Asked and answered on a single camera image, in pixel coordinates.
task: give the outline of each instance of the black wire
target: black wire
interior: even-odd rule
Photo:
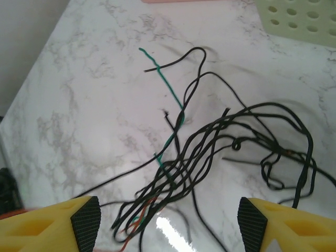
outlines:
[[[317,167],[317,164],[312,157],[313,153],[312,136],[308,131],[308,129],[305,127],[305,125],[302,123],[302,121],[299,119],[299,117],[292,110],[290,110],[283,104],[275,102],[264,102],[248,107],[242,102],[242,100],[240,99],[236,91],[232,88],[232,86],[229,85],[225,81],[225,79],[223,79],[220,75],[209,71],[201,74],[202,66],[206,60],[206,52],[203,48],[201,47],[192,48],[182,58],[176,60],[175,62],[162,66],[161,68],[172,66],[180,62],[195,50],[201,50],[204,53],[204,57],[199,65],[197,71],[197,78],[194,79],[185,90],[183,99],[183,108],[181,109],[181,112],[178,114],[176,118],[175,125],[171,123],[171,121],[168,118],[167,112],[165,112],[165,120],[173,131],[172,137],[170,138],[170,141],[166,145],[166,147],[164,147],[155,157],[153,157],[146,163],[138,166],[137,168],[124,172],[114,178],[111,178],[79,195],[83,196],[118,178],[121,178],[125,175],[138,171],[139,169],[145,167],[146,165],[154,161],[158,156],[163,154],[164,151],[174,141],[176,149],[176,158],[163,162],[162,167],[158,168],[153,180],[144,188],[136,192],[135,200],[122,203],[118,215],[111,226],[111,229],[113,229],[113,239],[119,243],[124,243],[126,239],[132,238],[140,233],[139,251],[142,251],[142,239],[144,230],[148,225],[148,223],[150,222],[150,220],[153,218],[153,216],[163,207],[168,207],[169,203],[181,200],[190,193],[192,194],[193,204],[198,218],[203,223],[208,232],[214,237],[216,242],[221,246],[223,251],[228,251],[224,243],[221,241],[222,238],[216,236],[216,234],[212,231],[212,229],[204,220],[204,217],[201,215],[198,209],[197,198],[195,194],[195,186],[202,180],[204,180],[208,175],[212,166],[214,155],[226,148],[232,148],[234,151],[239,151],[244,147],[245,143],[249,142],[269,151],[269,154],[266,157],[264,157],[260,162],[236,160],[226,157],[223,159],[245,164],[260,165],[262,178],[265,181],[266,185],[271,190],[278,190],[278,191],[295,190],[295,195],[293,198],[281,201],[281,203],[287,201],[293,201],[292,204],[293,208],[297,208],[301,198],[309,197],[310,195],[313,194],[316,173],[320,173],[321,175],[325,176],[336,186],[336,180],[329,173]],[[156,70],[156,68],[146,70],[145,72],[154,70]],[[222,81],[233,93],[238,102],[243,106],[243,109],[232,114],[229,114],[229,109],[225,109],[224,113],[220,118],[201,127],[195,133],[191,134],[190,137],[185,141],[185,144],[182,146],[178,138],[178,131],[180,129],[181,122],[184,118],[184,111],[187,105],[189,104],[193,94],[195,93],[200,83],[200,80],[207,75],[214,75],[220,81]],[[265,107],[273,107],[275,109],[282,110],[282,112],[285,112],[286,115],[284,116],[278,113],[254,112],[256,109]],[[257,120],[259,125],[262,126],[262,128],[267,132],[267,134],[260,132],[259,130],[257,130],[248,123],[242,123],[237,121],[237,119],[239,118],[253,118]],[[288,123],[288,125],[292,126],[292,128],[298,134],[304,135],[307,138],[307,150],[305,152],[302,152],[302,151],[290,150],[284,146],[281,146],[277,141],[275,135],[263,122],[263,119],[268,118],[273,118],[286,122]],[[226,130],[232,127],[240,127],[246,130],[248,133],[246,133],[246,135],[227,134]],[[195,140],[198,139],[198,137],[200,136],[202,136],[201,140],[199,140],[196,146],[192,148],[191,147],[192,143],[194,143]],[[219,140],[230,141],[230,144],[227,144],[220,148],[216,148],[216,143]],[[272,175],[273,169],[277,166],[277,163],[282,158],[293,160],[296,163],[302,165],[302,171],[296,185],[286,186],[284,182],[282,182],[280,179]],[[306,194],[301,194],[301,191],[308,180],[309,169],[312,169],[310,190]],[[146,214],[144,218],[141,220],[141,224],[137,227],[137,229],[133,233],[128,233],[128,227],[131,225],[134,218],[136,218],[140,214],[140,212],[143,211],[145,207],[146,207]],[[126,239],[119,239],[117,237],[117,233],[121,228],[125,229],[124,233],[127,237]]]

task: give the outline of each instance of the white marble surface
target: white marble surface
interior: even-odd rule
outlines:
[[[162,109],[174,119],[177,104],[157,73],[143,73],[152,63],[175,60],[193,46],[208,48],[204,70],[226,78],[246,104],[282,102],[292,108],[314,137],[319,166],[336,176],[336,50],[268,36],[253,1],[226,0],[147,5],[140,0],[71,0],[65,13],[15,98],[0,133],[9,166],[27,207],[65,201],[96,183],[152,157],[171,130]],[[163,72],[182,98],[195,78],[200,53]],[[240,109],[232,94],[212,77],[202,81],[186,112],[181,138],[219,117],[226,107]],[[302,137],[274,121],[268,124],[289,148],[305,150]],[[215,160],[196,193],[201,212],[230,251],[244,251],[236,220],[240,197],[269,201],[293,195],[270,191],[260,168]],[[259,160],[247,146],[240,156]],[[100,202],[132,199],[153,176],[157,164],[115,181],[92,195]],[[278,172],[294,182],[300,171],[286,162]],[[336,189],[320,175],[316,192],[299,208],[336,218]],[[197,220],[188,196],[179,208],[188,216],[195,251],[220,251]],[[117,207],[102,210],[97,246],[118,249],[109,227]],[[175,213],[164,210],[183,235]],[[126,251],[137,251],[133,239]],[[156,222],[144,235],[144,251],[176,251]]]

